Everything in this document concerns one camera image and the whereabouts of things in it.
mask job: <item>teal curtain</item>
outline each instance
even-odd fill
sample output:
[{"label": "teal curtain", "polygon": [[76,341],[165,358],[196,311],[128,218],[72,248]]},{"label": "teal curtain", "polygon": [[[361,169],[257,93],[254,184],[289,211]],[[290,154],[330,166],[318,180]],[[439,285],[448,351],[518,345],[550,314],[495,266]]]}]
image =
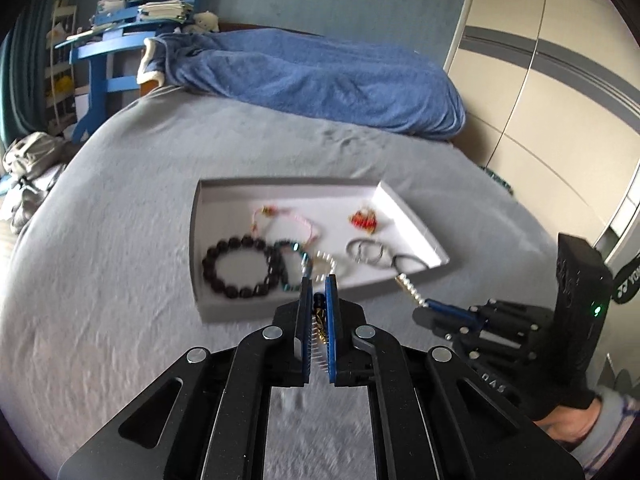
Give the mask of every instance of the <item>teal curtain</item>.
[{"label": "teal curtain", "polygon": [[31,0],[0,46],[0,140],[47,130],[44,70],[54,0]]}]

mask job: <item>white teddy bear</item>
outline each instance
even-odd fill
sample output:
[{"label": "white teddy bear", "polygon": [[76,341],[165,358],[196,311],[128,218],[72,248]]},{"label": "white teddy bear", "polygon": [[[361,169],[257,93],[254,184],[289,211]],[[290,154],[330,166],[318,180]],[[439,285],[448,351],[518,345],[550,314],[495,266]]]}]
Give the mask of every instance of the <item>white teddy bear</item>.
[{"label": "white teddy bear", "polygon": [[202,34],[203,32],[219,32],[218,17],[213,12],[199,12],[193,15],[193,25],[187,25],[182,28],[183,32],[194,32]]}]

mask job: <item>robotic arm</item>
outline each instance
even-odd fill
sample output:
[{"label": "robotic arm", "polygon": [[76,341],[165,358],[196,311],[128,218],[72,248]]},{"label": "robotic arm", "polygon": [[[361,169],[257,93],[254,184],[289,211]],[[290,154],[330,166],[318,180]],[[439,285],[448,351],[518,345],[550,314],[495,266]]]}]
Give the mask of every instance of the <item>robotic arm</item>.
[{"label": "robotic arm", "polygon": [[59,480],[258,480],[272,386],[309,380],[314,310],[329,380],[362,387],[378,480],[581,479],[580,465],[448,348],[403,347],[338,297],[334,276],[236,348],[193,348],[87,441]]}]

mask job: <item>gray bedsheet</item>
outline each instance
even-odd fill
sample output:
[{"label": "gray bedsheet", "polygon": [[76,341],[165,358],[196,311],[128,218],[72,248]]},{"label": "gray bedsheet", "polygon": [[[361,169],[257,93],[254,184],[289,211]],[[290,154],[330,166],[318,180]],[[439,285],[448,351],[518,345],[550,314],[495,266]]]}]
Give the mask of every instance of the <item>gray bedsheet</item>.
[{"label": "gray bedsheet", "polygon": [[[554,242],[451,145],[161,89],[89,140],[12,261],[0,409],[52,478],[187,349],[225,349],[265,324],[202,325],[188,266],[197,180],[263,175],[384,178],[451,257],[423,294],[554,302]],[[399,291],[362,304],[405,345],[442,343],[412,323]],[[333,388],[316,368],[308,387],[275,389],[264,476],[374,478],[366,391]]]}]

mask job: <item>metal screw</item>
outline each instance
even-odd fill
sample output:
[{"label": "metal screw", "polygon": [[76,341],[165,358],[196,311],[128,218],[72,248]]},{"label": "metal screw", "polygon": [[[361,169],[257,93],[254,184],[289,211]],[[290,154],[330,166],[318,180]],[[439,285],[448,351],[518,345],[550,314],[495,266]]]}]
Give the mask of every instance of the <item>metal screw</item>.
[{"label": "metal screw", "polygon": [[262,337],[265,339],[278,339],[282,337],[282,329],[275,325],[268,326],[262,331]]},{"label": "metal screw", "polygon": [[444,346],[438,346],[431,352],[431,357],[439,363],[446,363],[451,361],[451,350],[444,348]]},{"label": "metal screw", "polygon": [[187,352],[187,361],[191,364],[201,363],[207,358],[207,351],[204,348],[192,348]]},{"label": "metal screw", "polygon": [[356,336],[360,339],[369,339],[376,335],[376,331],[372,326],[369,325],[360,325],[356,329]]}]

